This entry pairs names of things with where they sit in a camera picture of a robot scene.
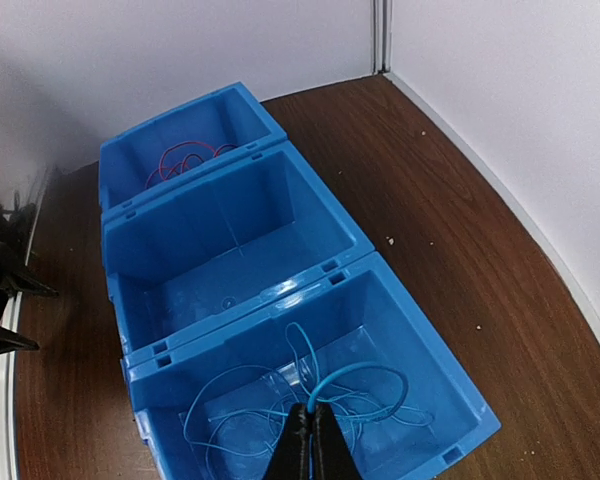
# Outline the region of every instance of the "blue plastic bin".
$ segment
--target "blue plastic bin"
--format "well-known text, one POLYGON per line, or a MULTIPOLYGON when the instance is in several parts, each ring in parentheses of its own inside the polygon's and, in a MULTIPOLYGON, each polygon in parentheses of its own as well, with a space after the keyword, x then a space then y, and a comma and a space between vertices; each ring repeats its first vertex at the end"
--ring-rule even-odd
MULTIPOLYGON (((404 405, 433 416, 427 427, 392 419, 368 424, 353 457, 366 480, 422 480, 461 460, 500 428, 500 423, 413 298, 378 253, 224 328, 166 352, 128 371, 132 405, 141 436, 166 479, 260 479, 270 454, 239 457, 191 446, 183 421, 200 389, 240 365, 275 373, 238 370, 205 391, 194 411, 194 441, 209 440, 212 417, 236 409, 267 408, 286 393, 282 378, 299 374, 285 342, 285 327, 300 324, 317 350, 323 375, 344 365, 377 361, 401 370, 410 388, 404 405)), ((308 349, 296 345, 299 365, 308 349)), ((351 373, 342 384, 364 388, 386 404, 398 397, 395 377, 379 371, 351 373)), ((342 424, 345 438, 350 430, 342 424)), ((266 420, 236 417, 218 432, 217 444, 242 452, 273 443, 266 420)))
POLYGON ((148 120, 101 147, 102 222, 286 138, 284 130, 241 83, 148 120), (190 153, 198 153, 207 161, 200 164, 192 158, 187 165, 195 168, 146 188, 162 154, 186 141, 204 142, 214 148, 232 144, 237 148, 226 148, 217 158, 209 159, 211 152, 203 147, 183 147, 170 153, 166 166, 173 166, 190 153))
POLYGON ((127 212, 103 238, 129 367, 373 251, 289 142, 127 212))

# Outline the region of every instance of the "blue wire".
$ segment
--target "blue wire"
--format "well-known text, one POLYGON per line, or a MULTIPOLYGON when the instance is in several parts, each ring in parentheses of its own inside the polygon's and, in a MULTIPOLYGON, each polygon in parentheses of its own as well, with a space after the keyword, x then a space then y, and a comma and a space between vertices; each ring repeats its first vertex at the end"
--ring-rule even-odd
MULTIPOLYGON (((359 362, 359 363, 347 365, 338 370, 335 370, 334 372, 327 375, 324 379, 321 379, 320 364, 318 362, 318 356, 316 354, 315 349, 313 348, 311 341, 309 340, 307 333, 304 331, 304 329, 296 322, 289 323, 285 327, 285 339, 293 353, 294 365, 296 366, 296 370, 298 372, 300 388, 308 396, 307 410, 309 411, 309 413, 315 413, 317 403, 322 402, 322 403, 329 403, 333 407, 338 408, 341 412, 344 413, 344 414, 335 414, 335 412, 334 412, 334 415, 338 421, 349 422, 349 426, 351 429, 351 435, 352 435, 351 445, 350 445, 350 452, 351 452, 352 456, 353 456, 356 444, 362 437, 362 428, 367 423, 375 423, 375 422, 380 422, 382 420, 386 420, 388 418, 392 418, 394 421, 398 422, 401 425, 414 426, 414 427, 426 427, 429 424, 431 424, 431 422, 433 422, 434 416, 430 412, 402 405, 404 403, 404 401, 406 400, 407 394, 409 392, 409 382, 407 380, 407 377, 399 370, 392 368, 392 367, 388 367, 386 365, 382 365, 377 362, 359 362), (315 384, 315 387, 312 389, 312 391, 309 391, 309 389, 303 383, 302 373, 300 371, 300 359, 298 357, 298 352, 295 349, 295 347, 293 346, 293 344, 291 343, 291 340, 289 339, 290 327, 297 328, 298 332, 303 337, 303 340, 305 341, 305 343, 309 349, 309 354, 310 354, 312 362, 313 362, 313 367, 314 367, 315 376, 316 376, 316 384, 315 384), (334 383, 334 381, 336 381, 338 378, 340 378, 344 375, 347 375, 349 373, 352 373, 352 372, 355 372, 358 370, 365 370, 365 369, 382 370, 382 371, 393 373, 394 375, 398 376, 398 378, 400 379, 400 381, 402 383, 402 391, 401 391, 400 396, 398 397, 398 400, 396 401, 396 403, 394 403, 393 405, 388 405, 388 406, 383 407, 383 406, 381 406, 380 402, 377 402, 375 399, 373 399, 373 395, 371 393, 357 391, 357 390, 354 390, 354 389, 351 389, 348 387, 344 387, 342 385, 338 385, 338 384, 334 383), (322 391, 328 387, 338 388, 340 390, 343 390, 344 393, 334 395, 331 397, 321 397, 320 394, 322 393, 322 391), (361 400, 361 401, 367 402, 367 403, 373 405, 374 407, 376 407, 377 410, 371 411, 371 412, 366 412, 366 413, 356 413, 355 409, 347 408, 342 404, 343 401, 356 401, 356 400, 361 400), (409 422, 409 421, 403 420, 397 416, 397 413, 400 410, 408 410, 408 411, 412 411, 412 412, 417 412, 419 415, 421 415, 423 417, 427 417, 428 421, 425 420, 424 423, 416 423, 416 422, 409 422)), ((214 475, 211 471, 211 465, 209 463, 210 462, 209 455, 210 455, 210 451, 212 449, 215 449, 215 450, 218 450, 221 452, 225 452, 225 453, 229 453, 232 455, 245 457, 245 458, 255 458, 255 457, 259 457, 259 456, 266 455, 266 454, 269 454, 269 455, 273 454, 273 451, 274 451, 276 445, 278 444, 280 437, 282 436, 282 431, 283 431, 282 419, 287 418, 289 415, 288 413, 286 413, 284 411, 285 410, 284 402, 289 400, 290 398, 293 398, 296 403, 300 403, 300 399, 299 399, 298 395, 296 394, 296 392, 294 391, 293 386, 287 381, 286 377, 282 373, 280 373, 278 370, 264 367, 262 365, 240 365, 240 366, 231 368, 229 370, 226 370, 226 371, 220 373, 219 375, 215 376, 211 380, 209 380, 209 382, 207 382, 200 389, 200 391, 196 395, 195 399, 193 400, 193 402, 189 408, 189 411, 187 412, 185 421, 184 421, 184 426, 183 426, 184 438, 191 445, 201 446, 201 447, 206 448, 205 463, 206 463, 207 471, 209 472, 209 474, 212 477, 214 477, 214 475), (223 376, 228 375, 232 372, 240 370, 240 369, 259 369, 259 370, 263 370, 270 374, 276 374, 284 380, 285 385, 289 388, 289 391, 291 393, 280 397, 268 409, 266 409, 266 408, 262 408, 262 409, 257 409, 257 408, 247 409, 247 408, 245 408, 245 409, 234 410, 232 412, 222 414, 222 415, 217 415, 215 417, 209 417, 208 418, 209 422, 219 421, 219 423, 218 423, 218 425, 216 425, 213 432, 211 433, 211 436, 209 437, 208 442, 192 441, 188 434, 189 422, 191 421, 193 411, 194 411, 196 405, 198 404, 198 402, 200 401, 200 398, 202 397, 202 394, 204 393, 204 391, 218 379, 220 379, 223 376), (276 410, 276 407, 278 404, 280 404, 282 411, 276 410), (260 452, 252 452, 252 453, 238 452, 238 451, 226 448, 226 447, 222 447, 215 443, 212 443, 213 439, 216 437, 216 435, 218 434, 218 432, 220 431, 222 426, 230 419, 235 418, 239 415, 253 415, 258 418, 262 418, 262 419, 266 420, 267 424, 269 425, 269 431, 272 434, 272 436, 274 437, 273 442, 271 444, 264 442, 265 446, 267 447, 266 449, 264 449, 260 452), (278 429, 277 434, 274 432, 274 428, 273 428, 272 424, 276 425, 276 427, 278 429)))
POLYGON ((311 392, 309 392, 309 390, 307 390, 307 388, 302 383, 302 375, 300 373, 300 361, 298 359, 298 352, 296 351, 293 344, 291 343, 291 340, 289 340, 289 327, 292 327, 292 326, 296 327, 298 329, 298 331, 300 332, 300 335, 302 335, 302 337, 304 338, 304 341, 306 342, 307 346, 309 347, 311 359, 313 360, 313 367, 316 369, 316 383, 320 382, 320 367, 318 366, 318 356, 316 355, 316 352, 313 349, 313 345, 311 344, 311 341, 309 340, 309 337, 307 336, 307 332, 305 332, 304 329, 298 323, 291 322, 290 324, 288 324, 285 327, 284 338, 287 340, 287 344, 289 345, 289 347, 291 348, 291 351, 293 352, 293 363, 295 364, 296 370, 298 371, 298 379, 300 381, 300 386, 304 390, 304 393, 306 393, 307 395, 311 395, 311 392))
POLYGON ((318 402, 318 396, 320 395, 320 392, 325 387, 332 384, 334 382, 334 380, 337 380, 338 378, 340 378, 343 375, 346 375, 348 373, 356 372, 358 370, 367 370, 367 369, 384 370, 386 372, 394 373, 402 381, 402 392, 400 393, 400 396, 398 397, 398 401, 393 405, 393 407, 391 407, 391 409, 389 409, 387 414, 384 417, 382 417, 381 419, 389 418, 391 415, 393 415, 400 409, 400 406, 407 399, 407 393, 409 393, 409 381, 407 380, 407 377, 404 375, 404 373, 402 373, 400 370, 395 369, 393 367, 387 367, 386 365, 382 365, 381 363, 376 363, 376 362, 353 363, 351 365, 347 365, 346 367, 339 368, 335 372, 332 372, 329 375, 327 375, 320 383, 318 383, 318 385, 316 385, 316 388, 314 388, 313 391, 311 392, 311 395, 309 396, 309 401, 307 402, 307 411, 309 413, 315 413, 316 403, 318 402))
MULTIPOLYGON (((237 370, 241 370, 243 368, 256 368, 258 370, 265 370, 267 373, 277 373, 278 375, 282 376, 282 378, 284 378, 284 376, 278 372, 277 370, 273 370, 272 368, 267 368, 267 367, 263 367, 262 365, 239 365, 237 367, 233 367, 230 368, 229 370, 225 370, 224 372, 216 375, 215 377, 213 377, 211 380, 209 380, 198 392, 198 395, 196 395, 196 398, 193 400, 193 403, 191 404, 191 407, 189 407, 189 411, 187 412, 187 416, 185 417, 184 420, 184 426, 183 426, 183 435, 184 435, 184 439, 191 443, 192 440, 189 437, 188 434, 188 426, 189 426, 189 422, 191 421, 191 415, 193 413, 193 410, 196 408, 196 405, 198 404, 198 401, 200 400, 200 397, 202 397, 202 394, 204 393, 204 391, 209 388, 209 386, 211 386, 216 380, 224 377, 225 375, 228 375, 230 373, 233 373, 237 370)), ((291 385, 289 385, 289 383, 286 381, 285 379, 285 385, 287 385, 289 387, 289 390, 291 390, 291 393, 293 393, 293 395, 295 396, 295 392, 293 391, 293 389, 291 388, 291 385)))

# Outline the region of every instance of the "black clamp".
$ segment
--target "black clamp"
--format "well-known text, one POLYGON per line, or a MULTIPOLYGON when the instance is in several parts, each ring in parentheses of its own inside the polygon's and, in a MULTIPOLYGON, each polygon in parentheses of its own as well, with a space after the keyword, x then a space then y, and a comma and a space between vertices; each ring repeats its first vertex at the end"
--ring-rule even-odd
POLYGON ((362 480, 328 403, 291 407, 263 480, 309 480, 310 456, 314 480, 362 480))
MULTIPOLYGON (((9 297, 18 292, 55 297, 58 292, 39 281, 5 243, 0 242, 0 319, 9 297)), ((0 326, 0 354, 14 350, 38 350, 38 344, 0 326)))

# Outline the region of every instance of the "white wall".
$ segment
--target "white wall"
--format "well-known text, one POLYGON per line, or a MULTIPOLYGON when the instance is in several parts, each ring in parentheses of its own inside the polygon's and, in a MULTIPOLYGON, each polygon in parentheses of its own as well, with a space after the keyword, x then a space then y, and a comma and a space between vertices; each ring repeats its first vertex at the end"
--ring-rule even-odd
POLYGON ((368 75, 370 0, 0 0, 0 136, 66 168, 241 80, 257 97, 368 75))
POLYGON ((13 207, 13 194, 17 190, 26 202, 35 179, 43 170, 42 162, 36 164, 17 142, 11 142, 0 127, 0 203, 7 209, 13 207))
POLYGON ((517 198, 600 317, 600 1, 393 5, 393 72, 517 198))

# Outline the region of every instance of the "red wire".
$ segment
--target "red wire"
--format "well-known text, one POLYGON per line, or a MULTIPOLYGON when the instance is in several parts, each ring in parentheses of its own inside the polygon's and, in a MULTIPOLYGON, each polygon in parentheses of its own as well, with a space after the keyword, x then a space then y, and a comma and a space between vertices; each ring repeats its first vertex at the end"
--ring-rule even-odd
POLYGON ((216 154, 216 150, 211 145, 207 145, 206 143, 203 143, 203 142, 194 142, 194 141, 182 142, 177 145, 174 145, 173 147, 169 147, 164 151, 164 153, 162 154, 162 157, 160 157, 160 163, 158 163, 158 171, 160 172, 160 177, 162 178, 162 180, 166 180, 166 178, 162 174, 162 169, 164 168, 164 166, 163 166, 164 159, 167 158, 167 155, 169 155, 169 153, 173 152, 174 150, 176 150, 178 148, 184 147, 186 145, 199 145, 201 147, 211 150, 211 152, 213 153, 214 156, 216 154))
POLYGON ((218 155, 220 155, 220 151, 223 150, 224 148, 238 148, 237 145, 234 145, 233 143, 225 143, 224 145, 216 148, 215 152, 213 153, 213 158, 216 158, 218 155))
MULTIPOLYGON (((172 173, 176 172, 176 169, 182 165, 182 162, 177 163, 174 167, 172 168, 168 168, 168 167, 163 167, 162 170, 169 170, 169 173, 167 173, 167 178, 168 179, 172 173)), ((149 178, 147 178, 147 181, 144 184, 144 189, 148 189, 149 188, 149 184, 151 183, 151 179, 153 178, 153 176, 158 173, 158 169, 156 168, 153 172, 151 172, 151 175, 149 175, 149 178)))
POLYGON ((187 160, 189 160, 189 158, 191 157, 196 157, 198 158, 198 160, 200 160, 200 163, 204 163, 204 159, 200 155, 198 155, 197 153, 190 153, 189 155, 184 157, 184 160, 182 161, 182 173, 184 173, 184 167, 188 167, 187 160))
POLYGON ((153 172, 151 172, 151 174, 149 175, 149 178, 147 178, 147 181, 144 185, 145 190, 149 188, 151 179, 154 177, 154 175, 156 173, 160 173, 160 178, 164 182, 166 180, 169 180, 171 178, 171 175, 173 175, 174 173, 176 173, 178 175, 183 174, 185 172, 185 167, 187 169, 190 169, 191 167, 189 167, 189 165, 187 165, 187 160, 189 160, 189 158, 191 158, 191 157, 196 157, 198 160, 200 160, 201 164, 204 163, 204 159, 200 155, 198 155, 197 153, 190 153, 184 157, 184 160, 182 160, 182 162, 176 163, 173 167, 169 168, 169 167, 164 166, 164 161, 167 158, 167 155, 169 155, 169 153, 173 152, 174 150, 177 150, 178 148, 185 147, 187 145, 198 145, 200 147, 204 147, 204 148, 210 150, 213 154, 213 156, 211 158, 218 157, 221 154, 222 150, 224 150, 225 148, 238 148, 237 145, 233 145, 232 143, 226 143, 226 144, 221 145, 220 147, 214 149, 209 144, 206 144, 204 142, 197 142, 197 141, 182 142, 182 143, 178 143, 177 145, 174 145, 172 147, 169 147, 164 151, 164 153, 160 157, 160 162, 158 163, 158 168, 156 168, 153 172), (167 173, 166 177, 163 174, 164 171, 169 172, 169 173, 167 173))

